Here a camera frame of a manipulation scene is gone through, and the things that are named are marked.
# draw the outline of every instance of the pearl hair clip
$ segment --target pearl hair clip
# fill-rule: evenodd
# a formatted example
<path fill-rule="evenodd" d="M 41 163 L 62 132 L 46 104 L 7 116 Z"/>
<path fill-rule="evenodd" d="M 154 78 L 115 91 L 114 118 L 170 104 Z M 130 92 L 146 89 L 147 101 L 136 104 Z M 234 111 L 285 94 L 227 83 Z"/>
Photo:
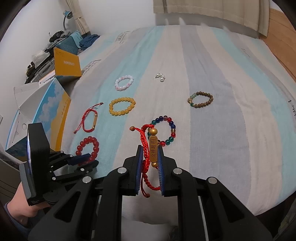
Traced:
<path fill-rule="evenodd" d="M 122 86 L 122 87 L 119 87 L 119 82 L 122 81 L 122 80 L 125 80 L 125 79 L 130 79 L 129 82 Z M 118 78 L 116 81 L 115 81 L 115 89 L 117 91 L 123 91 L 123 90 L 126 90 L 128 87 L 131 86 L 131 84 L 133 83 L 133 77 L 131 75 L 126 75 L 126 76 L 123 76 L 123 77 L 120 77 Z"/>
<path fill-rule="evenodd" d="M 153 79 L 156 79 L 156 78 L 160 78 L 160 82 L 164 82 L 165 80 L 165 76 L 161 73 L 156 74 L 156 76 Z"/>

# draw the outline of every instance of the bed sheet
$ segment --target bed sheet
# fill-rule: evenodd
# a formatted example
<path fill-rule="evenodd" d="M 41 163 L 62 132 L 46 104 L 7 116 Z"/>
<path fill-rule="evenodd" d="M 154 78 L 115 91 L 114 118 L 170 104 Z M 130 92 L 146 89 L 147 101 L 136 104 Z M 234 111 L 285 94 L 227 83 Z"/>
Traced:
<path fill-rule="evenodd" d="M 167 115 L 176 125 L 176 138 L 163 148 L 165 155 L 195 177 L 217 177 L 253 214 L 295 191 L 296 84 L 263 41 L 206 26 L 156 26 L 103 35 L 79 58 L 84 71 L 70 96 L 62 150 L 75 154 L 89 134 L 73 131 L 87 108 L 103 102 L 90 134 L 100 143 L 94 177 L 105 176 L 135 155 L 141 142 L 130 126 L 140 128 Z M 164 82 L 153 79 L 157 73 L 165 75 Z M 116 91 L 115 80 L 124 75 L 132 75 L 134 82 Z M 187 99 L 197 91 L 211 93 L 213 103 L 191 107 Z M 109 103 L 125 96 L 135 99 L 135 108 L 112 116 Z M 127 106 L 121 102 L 114 110 Z M 92 115 L 85 120 L 87 129 Z M 170 136 L 168 123 L 156 128 L 160 140 Z M 92 148 L 87 145 L 83 151 Z M 149 169 L 148 177 L 158 185 L 155 169 Z M 145 190 L 151 194 L 148 199 L 141 193 L 123 198 L 123 215 L 177 224 L 177 212 L 172 211 L 177 210 L 176 198 Z"/>

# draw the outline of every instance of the beige curtain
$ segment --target beige curtain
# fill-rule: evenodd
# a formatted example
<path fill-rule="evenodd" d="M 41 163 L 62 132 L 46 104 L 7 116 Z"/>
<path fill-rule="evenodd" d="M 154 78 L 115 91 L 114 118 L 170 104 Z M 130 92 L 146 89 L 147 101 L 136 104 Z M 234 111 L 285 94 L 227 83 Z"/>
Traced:
<path fill-rule="evenodd" d="M 267 36 L 269 0 L 153 0 L 154 13 L 195 13 L 227 19 Z"/>
<path fill-rule="evenodd" d="M 73 13 L 73 18 L 75 20 L 75 24 L 80 34 L 83 35 L 89 32 L 89 27 L 86 24 L 86 21 L 83 17 L 78 0 L 65 0 L 65 1 Z"/>

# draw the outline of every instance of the red string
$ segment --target red string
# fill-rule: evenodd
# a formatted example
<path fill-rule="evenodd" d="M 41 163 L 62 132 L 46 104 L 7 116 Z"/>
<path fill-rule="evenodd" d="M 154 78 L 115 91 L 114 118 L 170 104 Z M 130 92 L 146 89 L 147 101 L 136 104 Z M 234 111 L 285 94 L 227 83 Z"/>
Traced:
<path fill-rule="evenodd" d="M 144 154 L 144 160 L 143 160 L 143 166 L 142 166 L 142 177 L 141 177 L 141 191 L 142 191 L 142 194 L 144 195 L 144 197 L 150 197 L 150 194 L 149 193 L 146 193 L 144 188 L 143 188 L 143 179 L 144 179 L 144 182 L 146 183 L 146 185 L 154 190 L 154 191 L 159 191 L 160 190 L 160 187 L 158 186 L 157 188 L 152 186 L 150 184 L 150 182 L 148 181 L 148 176 L 147 176 L 147 172 L 148 172 L 148 169 L 149 169 L 149 165 L 150 165 L 150 161 L 149 161 L 149 147 L 148 147 L 148 143 L 147 143 L 147 140 L 146 140 L 146 137 L 145 137 L 145 131 L 147 128 L 154 128 L 154 125 L 152 124 L 145 124 L 142 126 L 141 129 L 139 128 L 135 128 L 135 130 L 137 130 L 138 132 L 140 132 L 140 139 L 141 139 L 141 142 L 142 142 L 142 146 L 143 146 L 143 154 Z"/>
<path fill-rule="evenodd" d="M 93 108 L 94 108 L 95 106 L 97 106 L 97 105 L 102 105 L 102 104 L 103 104 L 103 102 L 98 103 L 98 104 L 95 104 L 94 106 L 88 108 L 88 109 L 84 112 L 84 114 L 83 114 L 83 116 L 82 116 L 82 119 L 81 119 L 81 122 L 80 122 L 79 126 L 77 127 L 77 129 L 74 131 L 74 134 L 76 134 L 77 131 L 79 131 L 79 129 L 81 128 L 81 126 L 82 126 L 82 129 L 83 129 L 85 132 L 87 132 L 87 133 L 90 133 L 90 132 L 92 132 L 92 131 L 94 130 L 94 129 L 92 129 L 92 128 L 89 129 L 89 130 L 86 130 L 86 129 L 84 128 L 84 120 L 85 120 L 85 118 L 87 117 L 87 115 L 88 115 L 91 111 L 94 112 L 95 114 L 98 114 L 97 111 L 94 110 Z"/>

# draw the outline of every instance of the light blue towel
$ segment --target light blue towel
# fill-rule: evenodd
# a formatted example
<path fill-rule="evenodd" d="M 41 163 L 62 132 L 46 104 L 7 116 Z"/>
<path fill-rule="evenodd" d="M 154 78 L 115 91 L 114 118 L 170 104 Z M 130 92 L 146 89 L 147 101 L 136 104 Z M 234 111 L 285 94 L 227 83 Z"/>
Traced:
<path fill-rule="evenodd" d="M 74 42 L 75 42 L 77 48 L 80 48 L 79 43 L 82 40 L 82 37 L 81 37 L 80 32 L 79 31 L 75 31 L 70 36 L 72 36 L 72 38 L 74 39 Z"/>

